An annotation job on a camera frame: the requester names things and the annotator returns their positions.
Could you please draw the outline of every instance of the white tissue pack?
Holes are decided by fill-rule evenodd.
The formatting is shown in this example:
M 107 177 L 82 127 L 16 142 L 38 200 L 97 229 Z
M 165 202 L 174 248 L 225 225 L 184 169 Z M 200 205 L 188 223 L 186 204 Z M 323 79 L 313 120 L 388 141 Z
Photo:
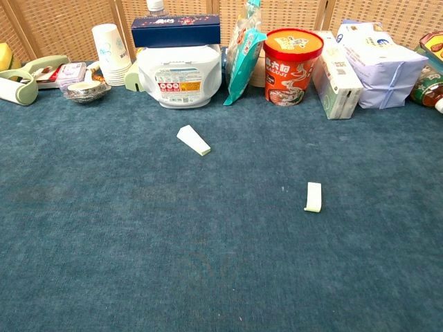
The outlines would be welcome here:
M 362 108 L 404 106 L 426 57 L 394 43 L 380 23 L 341 24 L 337 42 L 363 84 Z
M 334 35 L 330 31 L 315 33 L 323 39 L 324 46 L 314 65 L 312 81 L 327 118 L 349 119 L 354 113 L 363 86 Z

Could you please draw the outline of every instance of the instant noodle cup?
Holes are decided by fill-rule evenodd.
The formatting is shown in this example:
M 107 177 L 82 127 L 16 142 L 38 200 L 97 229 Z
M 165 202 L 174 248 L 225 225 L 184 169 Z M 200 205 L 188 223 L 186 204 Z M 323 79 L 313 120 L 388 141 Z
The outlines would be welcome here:
M 265 52 L 266 100 L 279 106 L 302 101 L 311 72 L 323 49 L 323 40 L 309 31 L 279 29 L 268 33 Z

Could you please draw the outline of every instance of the yellow object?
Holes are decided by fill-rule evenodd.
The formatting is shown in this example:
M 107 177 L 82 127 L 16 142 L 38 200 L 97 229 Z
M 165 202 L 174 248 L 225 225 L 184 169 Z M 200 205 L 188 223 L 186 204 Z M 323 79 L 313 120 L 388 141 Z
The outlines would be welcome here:
M 7 43 L 0 43 L 0 71 L 8 71 L 10 69 L 18 69 L 21 67 L 20 60 L 17 59 Z

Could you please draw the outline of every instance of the white plastic container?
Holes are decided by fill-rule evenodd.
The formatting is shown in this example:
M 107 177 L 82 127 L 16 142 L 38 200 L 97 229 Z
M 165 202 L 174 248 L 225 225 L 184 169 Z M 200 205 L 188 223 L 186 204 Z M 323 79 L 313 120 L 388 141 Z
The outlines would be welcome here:
M 146 48 L 137 62 L 143 88 L 169 109 L 202 107 L 222 84 L 218 45 Z

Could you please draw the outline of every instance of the tissue box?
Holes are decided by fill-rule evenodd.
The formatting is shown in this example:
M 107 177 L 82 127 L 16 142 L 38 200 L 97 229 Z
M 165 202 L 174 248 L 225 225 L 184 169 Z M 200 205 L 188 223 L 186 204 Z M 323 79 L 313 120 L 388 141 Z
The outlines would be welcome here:
M 362 108 L 404 106 L 426 57 L 394 43 L 377 23 L 342 24 L 337 41 L 363 84 Z
M 219 15 L 140 17 L 131 30 L 135 47 L 220 44 Z
M 363 91 L 363 85 L 330 31 L 315 31 L 325 45 L 314 64 L 312 81 L 330 120 L 349 119 Z

